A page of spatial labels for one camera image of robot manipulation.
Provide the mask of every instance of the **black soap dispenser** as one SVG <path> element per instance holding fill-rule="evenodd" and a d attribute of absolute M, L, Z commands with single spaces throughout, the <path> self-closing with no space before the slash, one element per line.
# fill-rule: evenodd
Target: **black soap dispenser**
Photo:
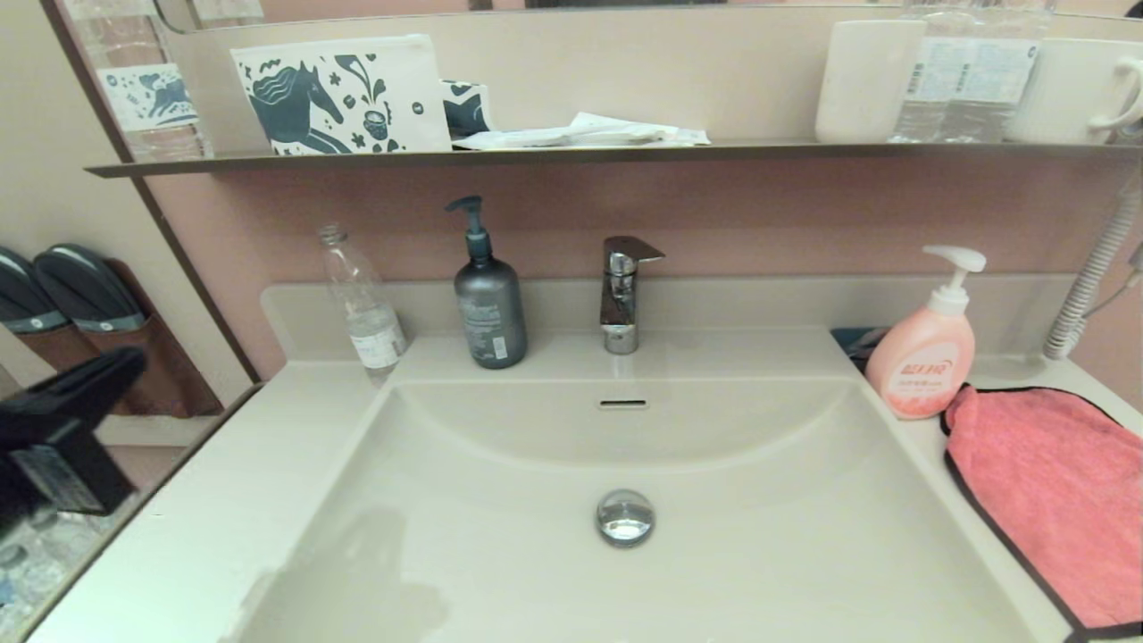
<path fill-rule="evenodd" d="M 472 360 L 485 369 L 507 369 L 528 353 L 520 279 L 511 265 L 493 256 L 491 239 L 480 224 L 482 202 L 480 196 L 471 195 L 445 208 L 463 208 L 469 215 L 465 242 L 470 258 L 453 283 Z"/>

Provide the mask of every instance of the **chrome faucet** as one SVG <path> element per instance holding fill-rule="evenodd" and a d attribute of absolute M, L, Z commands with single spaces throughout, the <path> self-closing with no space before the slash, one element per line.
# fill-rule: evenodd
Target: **chrome faucet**
<path fill-rule="evenodd" d="M 634 236 L 604 240 L 604 297 L 599 305 L 599 325 L 604 329 L 607 353 L 631 355 L 639 348 L 636 272 L 640 263 L 664 256 Z"/>

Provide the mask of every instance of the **sink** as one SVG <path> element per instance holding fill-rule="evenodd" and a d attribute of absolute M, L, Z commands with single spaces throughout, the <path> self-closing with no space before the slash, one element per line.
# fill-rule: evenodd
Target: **sink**
<path fill-rule="evenodd" d="M 1031 641 L 901 427 L 790 333 L 537 343 L 497 373 L 418 340 L 230 640 Z M 617 489 L 655 507 L 632 549 L 593 523 Z"/>

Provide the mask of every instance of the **mug handle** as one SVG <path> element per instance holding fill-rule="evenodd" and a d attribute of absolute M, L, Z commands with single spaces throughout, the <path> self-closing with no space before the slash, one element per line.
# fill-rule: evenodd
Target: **mug handle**
<path fill-rule="evenodd" d="M 1119 116 L 1095 116 L 1087 121 L 1087 126 L 1092 129 L 1119 129 L 1120 127 L 1143 119 L 1143 61 L 1124 56 L 1122 58 L 1119 58 L 1119 62 L 1116 64 L 1116 73 L 1134 73 L 1135 86 L 1140 87 L 1140 93 L 1135 96 L 1135 101 L 1132 103 L 1132 106 L 1127 107 L 1127 111 Z"/>

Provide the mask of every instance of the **pink towel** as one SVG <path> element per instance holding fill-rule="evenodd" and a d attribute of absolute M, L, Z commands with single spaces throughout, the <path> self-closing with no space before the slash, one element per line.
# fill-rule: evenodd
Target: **pink towel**
<path fill-rule="evenodd" d="M 1046 388 L 965 386 L 941 424 L 953 479 L 1071 624 L 1068 641 L 1143 634 L 1143 440 Z"/>

